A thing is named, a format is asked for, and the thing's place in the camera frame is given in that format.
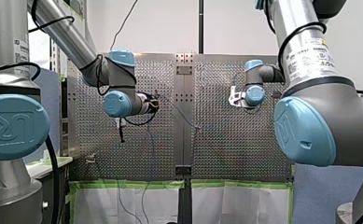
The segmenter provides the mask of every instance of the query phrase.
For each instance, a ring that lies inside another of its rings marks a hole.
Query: wall
[[[88,27],[99,51],[108,51],[133,0],[88,0]],[[198,50],[198,0],[141,1],[118,38],[117,48],[136,52]],[[204,49],[210,54],[277,54],[274,35],[253,0],[206,0]],[[363,1],[349,0],[328,24],[328,45],[338,72],[363,90]],[[334,223],[350,202],[362,168],[297,165],[295,224]]]
[[[133,0],[88,0],[88,27],[98,52],[108,52]],[[139,1],[117,38],[117,49],[192,52],[198,47],[198,1]]]

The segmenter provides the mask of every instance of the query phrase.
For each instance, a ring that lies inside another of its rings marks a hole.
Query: green tape
[[[192,187],[198,188],[223,188],[243,187],[251,189],[291,189],[292,183],[259,182],[243,180],[192,180]]]
[[[79,189],[145,189],[148,182],[131,180],[99,179],[70,182],[70,223],[74,223],[76,194]],[[147,189],[182,189],[184,181],[151,181]]]

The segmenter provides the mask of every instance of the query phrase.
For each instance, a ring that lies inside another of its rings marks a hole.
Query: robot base
[[[0,202],[0,224],[42,222],[42,184],[34,180],[28,192]]]

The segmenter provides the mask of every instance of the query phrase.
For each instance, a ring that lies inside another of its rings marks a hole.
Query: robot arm
[[[363,98],[350,79],[338,74],[324,38],[325,26],[319,24],[344,3],[269,4],[287,86],[275,108],[275,133],[281,149],[298,163],[363,166]]]
[[[65,14],[53,0],[28,0],[28,9],[39,24],[63,18]],[[44,28],[92,87],[109,86],[105,95],[105,113],[113,118],[154,113],[158,101],[135,90],[134,57],[126,50],[111,51],[109,57],[97,55],[69,21],[59,21]]]

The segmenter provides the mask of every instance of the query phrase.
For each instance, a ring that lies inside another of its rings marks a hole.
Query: perforated metal panel
[[[157,91],[173,101],[174,55],[137,56],[135,75],[138,80],[136,87],[138,91],[152,94]],[[70,81],[77,83],[75,111],[71,112],[75,113],[74,125],[77,137],[76,148],[74,148],[77,158],[71,170],[73,179],[174,178],[175,129],[173,108],[169,103],[161,102],[161,109],[149,126],[128,125],[123,130],[126,142],[121,143],[116,122],[105,114],[103,97],[99,96],[97,89],[86,86],[79,73],[76,78],[69,79]],[[129,120],[142,123],[150,116],[152,115],[136,116]],[[152,133],[153,141],[151,141],[148,128]],[[86,157],[93,154],[95,154],[96,162],[86,163]]]
[[[228,103],[233,80],[239,88],[243,86],[245,62],[262,59],[273,63],[275,57],[189,55],[188,65],[180,62],[180,57],[136,56],[137,89],[158,91],[167,98],[160,99],[161,109],[149,126],[154,147],[147,126],[128,125],[124,130],[126,143],[121,144],[115,120],[103,111],[103,98],[95,88],[87,87],[76,68],[70,66],[69,151],[76,158],[71,177],[174,179],[176,165],[191,164],[192,178],[292,180],[291,162],[276,143],[272,122],[276,99],[271,95],[283,86],[265,85],[268,97],[254,115]],[[182,63],[193,73],[178,75],[177,66]],[[184,121],[169,101],[190,120]],[[143,122],[149,116],[130,120]],[[189,122],[202,128],[196,132]],[[93,154],[96,162],[86,163]]]
[[[192,128],[193,178],[230,178],[263,181],[291,180],[291,162],[276,143],[274,91],[281,84],[265,84],[267,98],[256,111],[230,106],[230,86],[244,87],[244,63],[273,57],[196,56],[195,107],[198,126]]]

